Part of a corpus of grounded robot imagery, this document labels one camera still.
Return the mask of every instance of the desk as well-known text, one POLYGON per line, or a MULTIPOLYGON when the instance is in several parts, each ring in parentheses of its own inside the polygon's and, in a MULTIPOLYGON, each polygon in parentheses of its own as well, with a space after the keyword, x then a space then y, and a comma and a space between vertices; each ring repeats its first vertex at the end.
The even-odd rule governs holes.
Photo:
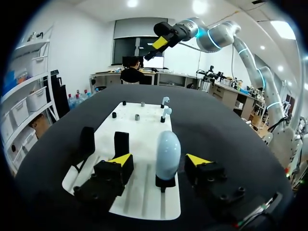
MULTIPOLYGON (((151 77, 151 85, 154 85, 154 76, 155 72, 142 72, 145 76, 151 77)), ((90 75, 90 86, 91 92, 93 93, 95 90, 94 86, 111 86, 113 84, 121 84, 120 80, 121 73, 120 72, 106 72, 106 73, 95 73, 90 75), (95 79, 96 83, 94 86, 91 84, 91 80, 95 79)))
POLYGON ((222 83, 215 83, 211 86, 208 92, 210 95, 221 100, 224 105, 233 110, 240 117, 249 120, 249 116, 253 110, 255 99, 243 92, 240 92, 232 87, 222 83), (235 106, 236 101, 243 103, 243 108, 235 106))
MULTIPOLYGON (((15 182, 28 205, 36 205, 40 221, 53 230, 59 229, 57 225, 61 222, 62 230, 115 231, 129 227, 136 231, 205 231, 216 221, 188 183, 183 166, 186 153, 218 161, 226 168, 229 179, 266 200, 276 192, 281 193, 283 197, 274 211, 274 219, 279 220, 293 198, 290 183, 276 157, 235 113, 205 92, 151 85, 112 85, 84 101, 38 140, 25 156, 15 182), (160 104, 164 96, 170 98, 172 130, 181 142, 180 217, 164 222, 114 214, 97 222, 85 218, 78 212, 74 197, 62 188, 70 168, 69 150, 78 146, 82 128, 89 126, 96 130, 121 101, 160 104)), ((269 225, 266 218, 260 219, 269 225)))
MULTIPOLYGON (((143 72, 145 76, 151 77, 151 85, 162 85, 170 87, 185 88, 188 84, 193 83, 193 88, 197 89, 200 85, 202 78, 196 78, 194 76, 177 74, 177 73, 165 73, 165 72, 143 72)), ((95 79, 95 86, 110 86, 112 84, 121 84, 121 73, 119 72, 107 72, 96 73, 90 75, 91 91, 94 92, 94 87, 91 84, 91 80, 95 79)))

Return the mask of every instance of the yellow triangle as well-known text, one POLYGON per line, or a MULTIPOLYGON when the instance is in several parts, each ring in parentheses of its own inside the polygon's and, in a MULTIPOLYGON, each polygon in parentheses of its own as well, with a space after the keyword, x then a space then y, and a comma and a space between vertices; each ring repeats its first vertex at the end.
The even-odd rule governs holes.
POLYGON ((208 164, 208 163, 211 163, 211 162, 212 162, 212 161, 208 161, 208 160, 201 159, 201 158, 199 158, 199 157, 197 157, 197 156, 194 156, 194 155, 190 155, 190 154, 186 154, 186 155, 190 158, 190 160, 192 161, 192 163, 193 163, 195 166, 200 165, 200 164, 203 164, 203 163, 208 164))
POLYGON ((116 159, 112 159, 112 160, 109 160, 108 162, 116 162, 118 164, 121 164, 121 167, 123 167, 123 165, 125 164, 125 162, 127 161, 127 159, 131 156, 131 154, 126 154, 126 155, 123 155, 123 156, 120 156, 116 159))

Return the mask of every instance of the black table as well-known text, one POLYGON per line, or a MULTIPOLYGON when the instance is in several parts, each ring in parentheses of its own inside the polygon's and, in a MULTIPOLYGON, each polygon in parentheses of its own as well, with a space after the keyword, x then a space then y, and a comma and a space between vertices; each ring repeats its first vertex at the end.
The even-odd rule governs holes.
POLYGON ((50 127, 25 157, 16 176, 27 203, 38 212, 46 227, 65 222, 70 229, 84 230, 205 230, 215 220, 204 202, 197 199, 179 168, 181 216, 173 221, 148 221, 109 214, 101 221, 78 213, 78 203, 62 188, 70 168, 68 153, 77 148, 84 126, 97 129, 121 102, 160 104, 170 98, 172 129, 181 142, 182 155, 190 153, 224 165, 230 178, 266 200, 276 192, 283 199, 274 210, 281 216, 292 200, 284 169, 258 135, 233 111, 205 92, 163 86, 113 85, 92 96, 50 127))

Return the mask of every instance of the robotic arm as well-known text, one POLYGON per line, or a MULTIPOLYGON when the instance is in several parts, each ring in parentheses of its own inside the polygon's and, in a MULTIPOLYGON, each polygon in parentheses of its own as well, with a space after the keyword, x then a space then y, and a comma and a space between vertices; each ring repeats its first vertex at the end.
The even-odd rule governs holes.
POLYGON ((227 21, 213 28, 208 28, 204 22, 197 17, 185 19, 171 26, 166 22, 155 25, 154 32, 160 37, 153 47, 156 49, 145 56, 150 60, 157 52, 163 52, 168 47, 174 47, 181 41, 189 41, 196 37, 197 44, 201 51, 211 53, 218 52, 223 47, 233 45, 247 68, 249 78, 254 88, 264 90, 265 102, 269 114, 269 127, 272 131, 264 138, 280 164, 284 168, 290 168, 293 172, 293 165, 290 159, 298 155, 301 150, 302 141, 296 139, 295 130, 287 126, 283 105, 273 75, 268 67, 256 67, 255 59, 247 45, 237 37, 241 31, 240 26, 232 21, 227 21))
MULTIPOLYGON (((207 53, 218 52, 223 47, 233 45, 238 51, 245 67, 247 68, 250 80, 254 88, 263 88, 265 102, 269 112, 269 126, 279 123, 283 119, 284 112, 282 102, 274 83, 272 73, 268 67, 258 69, 254 57, 247 45, 236 36, 241 31, 240 26, 232 21, 227 21, 209 29, 200 18, 185 19, 174 26, 163 22, 155 25, 154 31, 160 40, 164 40, 163 46, 154 44, 159 51, 164 51, 167 47, 174 47, 181 41, 188 41, 194 37, 197 39, 199 48, 207 53)), ((149 53, 145 58, 150 59, 156 51, 149 53)), ((285 126, 284 122, 280 123, 280 129, 285 126)))

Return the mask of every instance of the black bolt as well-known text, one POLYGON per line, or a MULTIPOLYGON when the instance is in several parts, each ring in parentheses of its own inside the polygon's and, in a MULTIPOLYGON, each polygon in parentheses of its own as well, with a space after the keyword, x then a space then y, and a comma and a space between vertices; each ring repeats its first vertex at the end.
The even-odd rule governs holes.
POLYGON ((79 187, 79 186, 75 186, 75 187, 74 187, 74 191, 75 191, 75 192, 80 191, 80 187, 79 187))

